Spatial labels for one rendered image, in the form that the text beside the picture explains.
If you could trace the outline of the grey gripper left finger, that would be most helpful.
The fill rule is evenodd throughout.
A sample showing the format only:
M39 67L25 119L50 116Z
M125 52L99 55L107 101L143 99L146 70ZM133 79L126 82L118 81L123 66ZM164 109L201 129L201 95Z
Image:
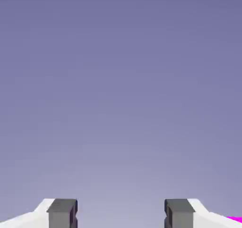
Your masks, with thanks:
M0 222L0 228L78 228L77 199L44 198L31 212Z

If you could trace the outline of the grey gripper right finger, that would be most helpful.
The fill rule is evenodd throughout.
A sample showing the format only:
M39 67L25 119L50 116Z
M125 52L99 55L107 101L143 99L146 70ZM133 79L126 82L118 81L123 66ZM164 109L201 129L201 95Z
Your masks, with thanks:
M208 211L199 199L165 199L164 228L242 228L242 223Z

